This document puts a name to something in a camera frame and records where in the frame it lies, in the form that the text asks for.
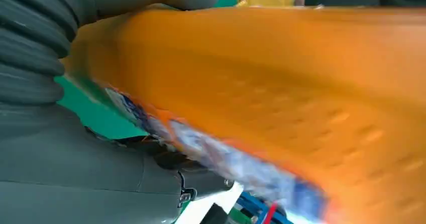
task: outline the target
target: orange board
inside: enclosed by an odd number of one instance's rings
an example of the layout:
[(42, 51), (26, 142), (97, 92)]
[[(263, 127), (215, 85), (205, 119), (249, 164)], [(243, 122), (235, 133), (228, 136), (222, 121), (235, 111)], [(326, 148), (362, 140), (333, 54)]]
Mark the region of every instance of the orange board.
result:
[(330, 224), (426, 221), (426, 11), (149, 10), (83, 27), (65, 59), (319, 186)]

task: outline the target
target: white surface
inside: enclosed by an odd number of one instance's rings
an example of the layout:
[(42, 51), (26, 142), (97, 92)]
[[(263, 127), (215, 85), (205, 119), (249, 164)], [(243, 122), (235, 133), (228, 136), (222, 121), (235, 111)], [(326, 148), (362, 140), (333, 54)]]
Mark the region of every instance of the white surface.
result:
[(289, 221), (291, 221), (292, 223), (294, 223), (294, 224), (327, 224), (325, 222), (321, 222), (321, 223), (319, 223), (319, 222), (311, 222), (311, 221), (306, 220), (305, 218), (303, 218), (301, 216), (294, 215), (294, 214), (292, 214), (290, 212), (287, 212), (286, 214), (287, 214), (287, 219)]
[(231, 190), (222, 192), (207, 198), (192, 201), (177, 219), (175, 224), (199, 224), (207, 214), (213, 203), (221, 206), (226, 213), (229, 213), (243, 192), (243, 186), (234, 184)]

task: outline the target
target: red wire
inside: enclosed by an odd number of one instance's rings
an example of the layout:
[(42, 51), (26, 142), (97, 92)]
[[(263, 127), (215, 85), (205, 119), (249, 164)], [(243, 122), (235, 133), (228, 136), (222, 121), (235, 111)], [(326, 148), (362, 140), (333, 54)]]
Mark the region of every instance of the red wire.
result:
[(272, 203), (271, 208), (269, 208), (268, 213), (266, 214), (265, 221), (263, 224), (270, 224), (272, 217), (274, 216), (275, 211), (277, 210), (277, 203)]

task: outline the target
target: orange plastic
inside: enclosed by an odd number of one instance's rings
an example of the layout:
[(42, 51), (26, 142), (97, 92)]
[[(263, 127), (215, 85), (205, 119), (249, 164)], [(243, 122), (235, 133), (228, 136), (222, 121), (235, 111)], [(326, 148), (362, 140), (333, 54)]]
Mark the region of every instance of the orange plastic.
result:
[(424, 10), (151, 10), (82, 28), (65, 63), (313, 181), (330, 224), (421, 224), (425, 39)]

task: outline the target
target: gray fabric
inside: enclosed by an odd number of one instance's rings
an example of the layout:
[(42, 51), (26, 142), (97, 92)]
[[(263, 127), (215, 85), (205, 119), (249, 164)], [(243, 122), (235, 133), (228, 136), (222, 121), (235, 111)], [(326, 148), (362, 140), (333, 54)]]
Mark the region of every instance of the gray fabric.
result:
[(60, 107), (58, 58), (78, 27), (149, 3), (216, 0), (0, 0), (0, 223), (171, 223), (181, 181), (141, 153), (88, 134)]

